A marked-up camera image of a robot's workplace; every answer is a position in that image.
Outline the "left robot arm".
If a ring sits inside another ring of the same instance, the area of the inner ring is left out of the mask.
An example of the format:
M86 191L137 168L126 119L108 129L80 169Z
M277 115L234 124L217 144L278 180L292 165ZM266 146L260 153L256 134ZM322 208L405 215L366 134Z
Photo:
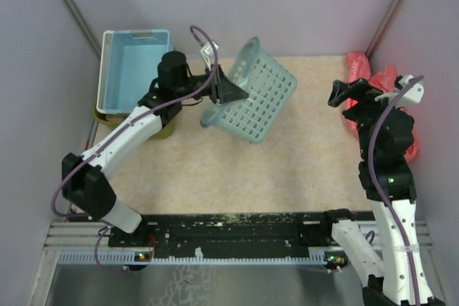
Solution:
M93 148L62 161L62 196L92 219L123 231L126 241L139 247L149 238L143 217L123 203L110 180L123 161L147 139L163 130L190 98L208 97L217 104L246 100L249 95L223 73L218 63L193 75L183 53L166 53L157 67L157 77L130 115Z

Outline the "pale green perforated basket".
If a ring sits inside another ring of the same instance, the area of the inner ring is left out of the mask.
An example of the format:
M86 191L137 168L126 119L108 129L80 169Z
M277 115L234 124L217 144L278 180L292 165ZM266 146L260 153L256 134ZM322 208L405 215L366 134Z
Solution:
M295 91L297 79L261 48L257 37L244 45L226 76L248 98L223 105L210 103L200 125L215 127L252 144L261 143Z

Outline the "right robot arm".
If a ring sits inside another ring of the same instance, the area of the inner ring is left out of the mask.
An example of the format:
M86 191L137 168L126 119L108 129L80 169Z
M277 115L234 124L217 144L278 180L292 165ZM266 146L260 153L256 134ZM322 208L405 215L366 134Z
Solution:
M417 192L404 155L414 143L414 118L404 111L420 103L421 77L397 77L393 92L368 80L336 80L328 105L346 100L355 105L342 112L356 124L361 162L359 180L376 221L381 253L362 234L348 209L327 211L321 239L339 245L359 276L365 305L444 305L425 277L416 231Z

